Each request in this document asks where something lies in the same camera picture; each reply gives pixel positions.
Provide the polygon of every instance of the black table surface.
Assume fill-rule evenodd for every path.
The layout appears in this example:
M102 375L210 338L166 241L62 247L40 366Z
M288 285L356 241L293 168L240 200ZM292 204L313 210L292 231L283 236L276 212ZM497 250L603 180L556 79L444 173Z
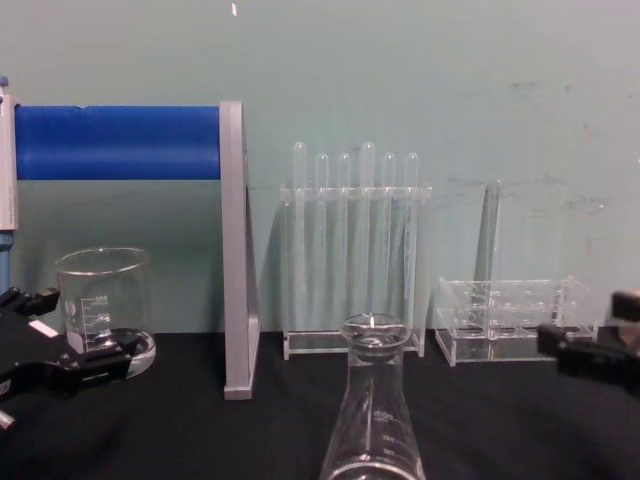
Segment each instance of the black table surface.
M2 404L0 479L318 476L344 394L346 356L282 357L263 334L254 398L223 400L220 334L158 335L131 381L71 400ZM448 366L431 341L406 354L405 396L429 480L640 479L640 400L553 363Z

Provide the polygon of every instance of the acrylic test tube holder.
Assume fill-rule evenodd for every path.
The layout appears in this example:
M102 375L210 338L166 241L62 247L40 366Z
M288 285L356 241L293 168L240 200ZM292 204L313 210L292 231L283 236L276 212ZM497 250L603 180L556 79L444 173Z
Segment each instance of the acrylic test tube holder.
M294 146L292 185L281 190L285 359L347 351L340 325L371 311L403 316L407 350L424 354L428 298L416 292L429 289L431 252L418 245L429 243L431 187L418 169L416 154L376 156L371 143L356 159Z
M251 398L260 320L242 103L221 102L219 107L16 105L9 112L15 115L15 137L0 138L0 143L15 139L14 158L4 159L17 166L14 181L221 181L224 395L230 400Z
M500 255L502 185L484 193L474 279L439 280L436 340L451 366L462 362L551 359L537 348L536 327L549 323L574 337L595 340L590 292L573 277L552 280L493 280Z

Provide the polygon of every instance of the blue cylinder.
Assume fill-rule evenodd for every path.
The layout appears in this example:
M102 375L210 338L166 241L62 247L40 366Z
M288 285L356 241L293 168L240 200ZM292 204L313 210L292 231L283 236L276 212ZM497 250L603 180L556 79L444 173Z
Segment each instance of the blue cylinder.
M219 180L218 107L16 107L19 180Z

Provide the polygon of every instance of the metal frame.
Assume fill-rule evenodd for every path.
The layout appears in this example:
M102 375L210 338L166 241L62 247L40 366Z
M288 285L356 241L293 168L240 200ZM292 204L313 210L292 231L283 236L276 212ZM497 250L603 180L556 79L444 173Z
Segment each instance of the metal frame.
M241 102L220 102L227 400L250 399L260 341L249 168Z

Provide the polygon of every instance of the light green wall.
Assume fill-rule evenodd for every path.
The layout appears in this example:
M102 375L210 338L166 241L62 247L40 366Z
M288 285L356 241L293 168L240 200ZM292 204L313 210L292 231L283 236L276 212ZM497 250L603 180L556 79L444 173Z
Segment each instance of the light green wall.
M567 220L562 273L603 298L640 283L638 2L236 4L233 16L228 0L3 0L0 69L28 104L243 100L267 328L279 328L272 226L298 140L418 152L440 195L439 273L468 274L475 248L474 209L450 199L470 201L499 177L561 184L563 207L546 215ZM51 283L51 262L70 248L135 243L155 259L158 329L217 325L219 186L24 184L20 199L18 285ZM503 275L557 255L527 238Z

